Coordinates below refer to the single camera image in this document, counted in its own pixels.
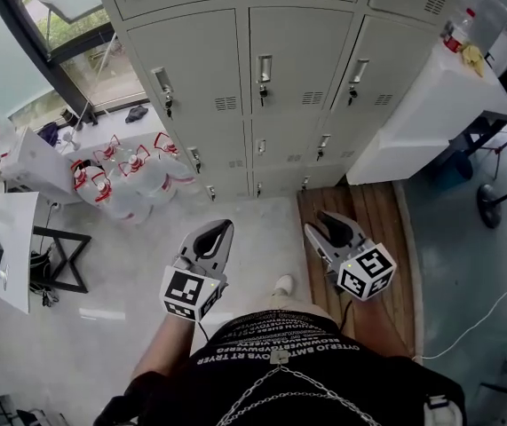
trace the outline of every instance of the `black sleeve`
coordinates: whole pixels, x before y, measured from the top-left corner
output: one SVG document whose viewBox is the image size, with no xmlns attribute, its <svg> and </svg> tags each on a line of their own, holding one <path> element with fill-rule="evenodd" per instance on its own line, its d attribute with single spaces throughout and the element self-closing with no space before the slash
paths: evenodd
<svg viewBox="0 0 507 426">
<path fill-rule="evenodd" d="M 164 385 L 166 377 L 155 372 L 140 375 L 122 396 L 115 396 L 95 419 L 93 426 L 114 426 L 138 417 L 147 401 Z"/>
<path fill-rule="evenodd" d="M 399 374 L 401 380 L 412 380 L 413 389 L 428 402 L 430 397 L 444 395 L 453 401 L 463 414 L 463 425 L 466 425 L 466 408 L 462 387 L 453 380 L 431 371 L 406 357 L 388 358 L 392 369 Z"/>
</svg>

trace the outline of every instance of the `chain necklace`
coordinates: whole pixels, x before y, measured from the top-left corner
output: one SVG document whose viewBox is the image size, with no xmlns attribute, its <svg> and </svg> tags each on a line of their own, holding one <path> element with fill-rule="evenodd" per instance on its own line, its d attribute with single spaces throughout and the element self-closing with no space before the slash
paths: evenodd
<svg viewBox="0 0 507 426">
<path fill-rule="evenodd" d="M 244 407 L 242 410 L 236 413 L 237 409 L 239 408 L 240 404 L 255 390 L 261 383 L 263 383 L 265 380 L 267 380 L 269 377 L 277 374 L 279 371 L 289 373 L 294 375 L 295 377 L 298 377 L 299 379 L 303 379 L 311 383 L 313 386 L 318 388 L 319 390 L 325 391 L 324 393 L 309 393 L 305 391 L 288 391 L 286 393 L 280 393 L 277 395 L 273 395 L 269 398 L 261 399 L 258 402 L 254 402 L 253 404 Z M 255 383 L 253 383 L 253 386 L 248 388 L 242 396 L 232 405 L 232 408 L 225 414 L 222 419 L 218 422 L 218 426 L 226 426 L 227 424 L 230 424 L 243 414 L 247 413 L 249 410 L 253 410 L 255 407 L 259 407 L 263 404 L 266 404 L 268 402 L 274 401 L 276 399 L 280 398 L 286 398 L 286 397 L 292 397 L 292 396 L 307 396 L 311 398 L 324 398 L 324 399 L 331 399 L 338 401 L 342 406 L 349 408 L 352 412 L 357 414 L 364 422 L 369 424 L 370 426 L 381 426 L 378 422 L 376 422 L 370 415 L 364 414 L 353 402 L 341 398 L 338 396 L 334 391 L 329 390 L 324 385 L 322 385 L 320 382 L 315 381 L 314 379 L 310 378 L 308 375 L 304 375 L 301 372 L 293 371 L 291 369 L 288 369 L 287 367 L 283 365 L 278 365 L 275 369 L 269 371 L 267 374 L 265 374 L 263 377 L 258 379 Z"/>
</svg>

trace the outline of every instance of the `wooden platform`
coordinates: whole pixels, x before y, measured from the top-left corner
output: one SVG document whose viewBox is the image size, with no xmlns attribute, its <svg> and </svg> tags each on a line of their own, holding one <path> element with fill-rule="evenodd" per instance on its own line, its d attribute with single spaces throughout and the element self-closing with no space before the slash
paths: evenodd
<svg viewBox="0 0 507 426">
<path fill-rule="evenodd" d="M 354 219 L 375 243 L 382 242 L 397 262 L 398 269 L 391 286 L 382 294 L 387 312 L 409 348 L 415 353 L 415 316 L 413 310 L 413 284 L 409 268 L 407 243 L 401 225 L 399 208 L 391 183 L 363 186 L 336 186 L 312 189 L 298 193 L 298 209 L 303 224 L 316 222 L 318 210 L 333 211 Z M 317 256 L 305 237 L 306 262 L 313 302 L 338 323 L 352 298 L 344 292 L 339 296 L 325 280 L 327 267 Z M 353 336 L 353 310 L 347 316 L 344 335 Z"/>
</svg>

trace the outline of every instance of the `black stand base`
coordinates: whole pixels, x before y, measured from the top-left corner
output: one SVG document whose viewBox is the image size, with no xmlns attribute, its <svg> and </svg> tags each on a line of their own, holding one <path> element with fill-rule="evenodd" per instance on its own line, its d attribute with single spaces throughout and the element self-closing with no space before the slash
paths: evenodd
<svg viewBox="0 0 507 426">
<path fill-rule="evenodd" d="M 41 286 L 46 286 L 49 288 L 58 288 L 60 290 L 77 292 L 78 294 L 87 294 L 88 293 L 87 287 L 85 287 L 82 277 L 80 276 L 79 271 L 77 271 L 77 268 L 75 267 L 74 261 L 83 251 L 83 249 L 87 246 L 87 243 L 90 242 L 91 237 L 89 235 L 83 235 L 81 233 L 57 231 L 54 229 L 47 229 L 45 227 L 38 227 L 37 225 L 34 226 L 34 235 L 41 236 L 43 235 L 44 237 L 52 237 L 54 239 L 54 243 L 56 244 L 56 249 L 59 252 L 59 256 L 61 257 L 61 261 L 59 262 L 58 266 L 54 269 L 54 271 L 51 273 L 50 278 L 30 276 L 30 282 L 34 284 L 39 284 Z M 60 239 L 80 241 L 80 244 L 77 246 L 77 248 L 75 248 L 72 255 L 68 257 L 66 255 L 66 252 L 64 251 L 64 247 L 61 245 Z M 67 284 L 66 282 L 60 282 L 56 280 L 67 264 L 69 265 L 69 269 L 72 271 L 72 274 L 74 275 L 75 282 L 77 282 L 77 285 Z"/>
<path fill-rule="evenodd" d="M 502 221 L 502 205 L 500 203 L 496 205 L 492 204 L 492 201 L 495 201 L 497 198 L 491 185 L 482 185 L 478 188 L 478 193 L 476 194 L 478 211 L 482 221 L 490 229 L 495 229 Z"/>
</svg>

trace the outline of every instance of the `person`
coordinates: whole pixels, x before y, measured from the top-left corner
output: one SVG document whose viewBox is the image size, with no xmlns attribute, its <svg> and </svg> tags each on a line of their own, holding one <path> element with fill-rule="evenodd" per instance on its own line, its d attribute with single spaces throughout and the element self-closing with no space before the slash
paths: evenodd
<svg viewBox="0 0 507 426">
<path fill-rule="evenodd" d="M 293 278 L 281 277 L 267 304 L 192 356 L 194 323 L 167 314 L 129 388 L 95 426 L 136 417 L 143 426 L 422 425 L 425 409 L 448 405 L 465 424 L 461 387 L 411 360 L 379 296 L 353 299 L 354 341 L 292 290 Z"/>
</svg>

